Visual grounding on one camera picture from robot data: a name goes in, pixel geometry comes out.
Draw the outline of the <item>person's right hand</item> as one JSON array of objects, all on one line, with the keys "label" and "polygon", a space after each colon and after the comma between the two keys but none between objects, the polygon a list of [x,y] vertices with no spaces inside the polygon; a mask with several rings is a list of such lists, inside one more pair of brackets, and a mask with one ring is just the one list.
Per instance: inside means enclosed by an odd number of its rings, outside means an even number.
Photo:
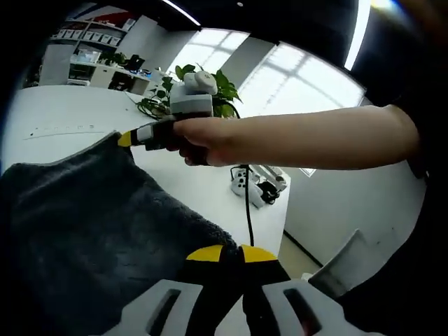
[{"label": "person's right hand", "polygon": [[167,150],[177,152],[189,166],[223,167],[238,163],[238,121],[192,118],[173,125],[174,137]]}]

